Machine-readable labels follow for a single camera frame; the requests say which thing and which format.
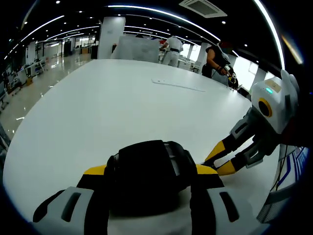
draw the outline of green indicator light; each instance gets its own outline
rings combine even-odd
[[[271,94],[273,93],[273,91],[270,88],[266,88],[266,90]]]

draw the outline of man in white clothes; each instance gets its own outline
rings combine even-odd
[[[163,50],[167,46],[170,48],[170,50],[166,53],[163,64],[177,67],[179,54],[183,50],[182,43],[176,36],[172,36],[166,40],[160,50]]]

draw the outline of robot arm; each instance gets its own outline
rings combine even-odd
[[[282,80],[274,77],[252,87],[252,107],[232,128],[230,135],[214,147],[204,165],[216,169],[219,175],[229,175],[244,166],[261,163],[265,155],[274,151],[298,106],[299,87],[294,76],[284,70],[281,75]],[[235,151],[252,136],[253,143],[249,147],[222,166],[215,167],[217,159]]]

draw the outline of person's arm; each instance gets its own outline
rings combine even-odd
[[[163,50],[164,48],[166,48],[168,46],[168,43],[164,43],[163,46],[161,46],[160,50]]]
[[[216,71],[218,71],[220,74],[227,75],[227,71],[213,61],[214,58],[215,58],[215,52],[213,49],[210,49],[207,52],[206,62]]]

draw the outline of led strip light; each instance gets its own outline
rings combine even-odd
[[[170,14],[170,13],[167,13],[167,12],[162,12],[162,11],[159,11],[159,10],[155,10],[155,9],[151,9],[151,8],[147,8],[147,7],[137,7],[137,6],[122,6],[122,5],[112,5],[112,6],[108,6],[108,7],[129,7],[129,8],[139,8],[139,9],[146,9],[146,10],[152,10],[152,11],[156,11],[156,12],[161,12],[161,13],[163,13],[163,14],[166,14],[166,15],[170,15],[170,16],[173,16],[173,17],[176,17],[175,15],[173,15],[173,14]],[[134,14],[126,14],[127,16],[137,16],[137,17],[145,17],[145,18],[149,18],[148,16],[141,16],[141,15],[134,15]],[[158,20],[158,21],[163,21],[163,22],[166,22],[166,23],[169,23],[169,24],[173,24],[173,25],[175,25],[175,26],[178,26],[178,27],[181,27],[181,28],[183,28],[183,29],[185,29],[185,30],[188,30],[189,32],[192,32],[192,33],[194,33],[194,34],[196,34],[196,35],[198,35],[199,37],[201,37],[201,38],[203,38],[203,39],[205,39],[205,40],[207,40],[209,43],[211,43],[212,45],[216,45],[215,43],[213,43],[212,41],[210,41],[210,40],[208,40],[207,38],[205,38],[205,37],[203,37],[203,36],[201,36],[200,34],[198,34],[198,33],[196,33],[196,32],[194,32],[194,31],[192,31],[192,30],[190,30],[190,29],[188,29],[188,28],[185,28],[185,27],[182,27],[182,26],[179,26],[178,24],[175,24],[175,23],[172,23],[172,22],[169,22],[169,21],[165,21],[165,20],[161,20],[161,19],[158,19],[158,18],[154,18],[155,20]],[[237,57],[239,57],[239,55],[233,50],[232,51]]]
[[[134,14],[125,14],[125,15],[126,15],[126,16],[137,16],[137,17],[149,18],[148,16],[141,16],[141,15],[134,15]],[[183,26],[179,26],[178,24],[175,24],[175,23],[172,23],[172,22],[169,22],[169,21],[165,21],[165,20],[161,20],[161,19],[158,19],[158,18],[153,18],[153,19],[154,19],[154,20],[157,20],[157,21],[166,22],[166,23],[168,23],[168,24],[172,24],[172,25],[175,25],[175,26],[177,26],[177,27],[181,27],[181,28],[183,28],[183,29],[185,29],[185,30],[187,30],[187,31],[189,31],[189,32],[192,32],[192,33],[196,34],[197,36],[199,36],[199,37],[201,37],[201,38],[207,40],[211,45],[216,45],[216,44],[213,43],[212,41],[208,40],[207,38],[201,36],[200,34],[194,32],[194,31],[192,31],[192,30],[190,30],[190,29],[188,29],[188,28],[185,28],[185,27],[183,27]]]
[[[100,27],[100,26],[91,26],[91,27],[85,27],[85,28],[77,28],[77,29],[74,29],[74,30],[70,30],[70,31],[67,31],[67,32],[64,32],[64,33],[59,33],[59,34],[57,34],[57,35],[54,35],[54,36],[52,36],[52,37],[50,37],[50,38],[47,38],[47,40],[49,40],[49,39],[51,39],[51,38],[55,38],[55,37],[57,37],[57,36],[60,36],[60,35],[62,35],[62,34],[65,34],[65,33],[70,33],[70,32],[74,32],[74,31],[78,31],[78,30],[82,30],[82,29],[87,29],[87,28],[97,28],[97,27]]]
[[[210,33],[209,31],[207,31],[206,29],[200,27],[199,25],[189,21],[189,20],[186,20],[185,18],[182,18],[180,16],[177,16],[177,15],[174,15],[174,14],[171,14],[171,13],[168,13],[168,12],[165,12],[165,11],[160,11],[160,10],[156,10],[156,9],[153,9],[153,8],[148,8],[148,7],[142,7],[142,6],[129,6],[129,5],[109,5],[108,7],[126,7],[126,8],[136,8],[136,9],[142,9],[142,10],[148,10],[148,11],[155,11],[155,12],[158,12],[158,13],[161,13],[161,14],[164,14],[164,15],[168,15],[168,16],[172,16],[174,18],[177,18],[177,19],[180,19],[181,21],[185,21],[199,29],[201,29],[202,31],[210,34],[212,37],[214,37],[215,39],[219,40],[220,39],[215,36],[213,33]]]
[[[67,36],[67,37],[64,37],[64,38],[70,38],[70,37],[74,37],[74,36],[82,35],[82,34],[84,34],[84,33],[78,33],[78,34],[70,35],[70,36]]]
[[[30,32],[26,37],[24,37],[24,38],[21,40],[21,42],[24,41],[28,36],[30,36],[30,35],[32,35],[34,32],[36,32],[38,29],[40,29],[40,28],[44,27],[45,25],[47,25],[47,24],[49,24],[49,23],[51,23],[51,22],[53,22],[53,21],[56,21],[56,20],[58,20],[58,19],[60,19],[60,18],[62,18],[62,17],[64,17],[64,16],[59,16],[59,17],[57,17],[57,18],[55,18],[55,19],[53,19],[53,20],[51,20],[51,21],[48,21],[47,23],[45,23],[45,24],[39,26],[38,28],[36,28],[36,29],[33,30],[32,32]]]
[[[36,32],[38,29],[40,29],[40,28],[46,26],[47,24],[49,24],[49,23],[51,23],[51,22],[54,22],[54,21],[56,21],[56,20],[58,20],[58,19],[60,19],[60,18],[62,18],[62,17],[64,17],[64,16],[59,16],[59,17],[57,17],[57,18],[55,18],[55,19],[53,19],[53,20],[50,20],[50,21],[48,21],[47,23],[45,23],[45,24],[39,26],[39,27],[36,28],[35,30],[31,31],[26,37],[24,37],[24,38],[20,41],[20,43],[21,43],[22,41],[24,41],[27,37],[29,37],[30,35],[32,35],[34,32]],[[9,52],[9,54],[10,54],[18,45],[19,45],[19,43],[17,43],[16,46],[13,47],[13,49]]]
[[[124,31],[124,33],[138,33],[138,32]],[[162,39],[167,39],[167,38],[163,38],[161,36],[153,35],[153,34],[149,34],[149,33],[140,33],[139,32],[138,34],[144,34],[144,35],[154,36],[154,37],[158,37],[158,38],[162,38]]]
[[[278,37],[277,31],[275,29],[275,26],[274,26],[274,24],[273,24],[273,22],[269,16],[268,12],[266,11],[264,6],[262,5],[262,3],[259,0],[254,0],[254,2],[259,7],[260,11],[262,12],[263,16],[265,17],[265,19],[268,22],[268,25],[272,31],[272,34],[274,36],[276,46],[278,49],[279,57],[280,57],[280,64],[282,66],[282,69],[284,70],[285,69],[285,60],[284,60],[283,49],[282,49],[282,45],[280,44],[279,37]]]
[[[193,42],[191,42],[191,41],[189,41],[189,40],[186,40],[186,39],[181,38],[181,37],[179,37],[179,36],[176,36],[176,37],[178,37],[178,38],[180,38],[180,39],[182,39],[182,40],[184,40],[184,41],[190,42],[190,43],[192,43],[192,44],[194,44],[194,45],[198,46],[198,44],[195,44],[195,43],[193,43]]]
[[[158,32],[158,33],[165,33],[165,34],[167,34],[167,35],[171,35],[170,33],[162,32],[162,31],[158,31],[158,30],[151,29],[151,28],[142,28],[142,27],[136,27],[136,26],[125,26],[125,27],[129,27],[129,28],[140,28],[140,29],[146,29],[146,30],[155,31],[155,32]]]

